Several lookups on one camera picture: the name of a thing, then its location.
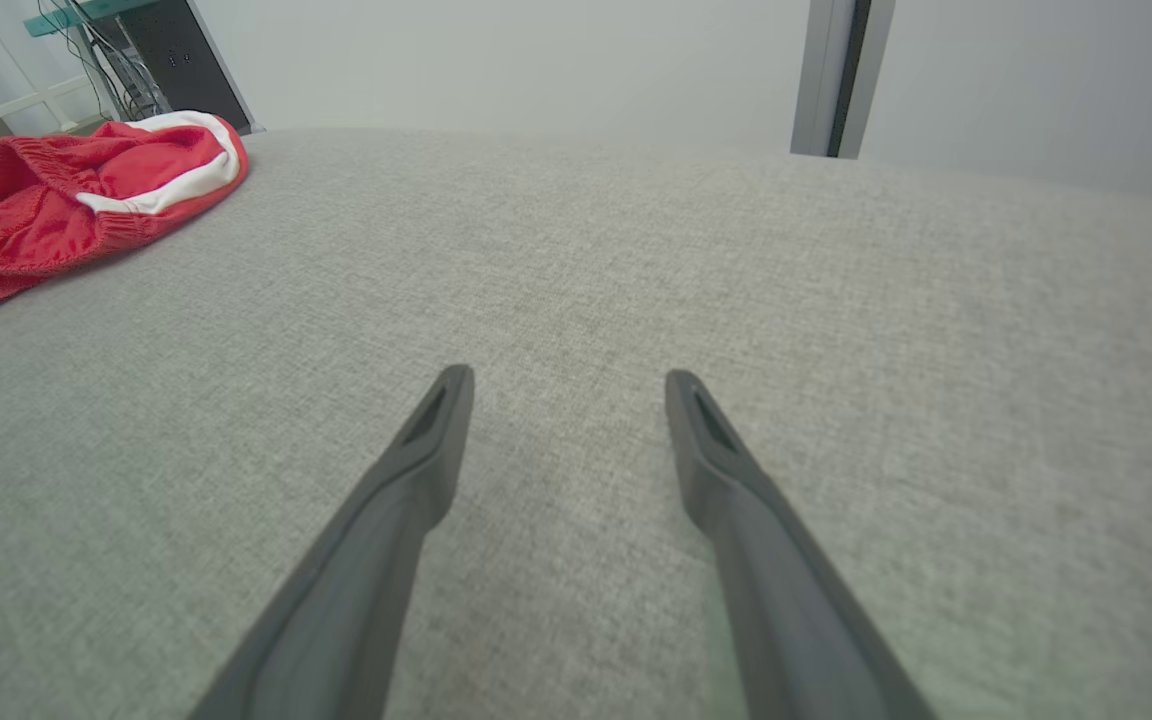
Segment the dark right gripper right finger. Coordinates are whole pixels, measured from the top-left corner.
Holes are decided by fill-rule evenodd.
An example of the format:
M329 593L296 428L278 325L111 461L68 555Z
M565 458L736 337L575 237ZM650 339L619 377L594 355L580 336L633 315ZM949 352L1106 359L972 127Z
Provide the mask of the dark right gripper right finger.
M685 514L717 555L753 719L932 719L934 711L698 376L664 382Z

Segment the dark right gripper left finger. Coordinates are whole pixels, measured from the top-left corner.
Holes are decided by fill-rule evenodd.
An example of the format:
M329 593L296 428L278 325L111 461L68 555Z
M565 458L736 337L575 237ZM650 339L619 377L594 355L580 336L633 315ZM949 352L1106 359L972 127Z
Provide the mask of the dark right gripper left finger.
M450 365L262 611L195 719L379 719L422 543L456 497L473 372Z

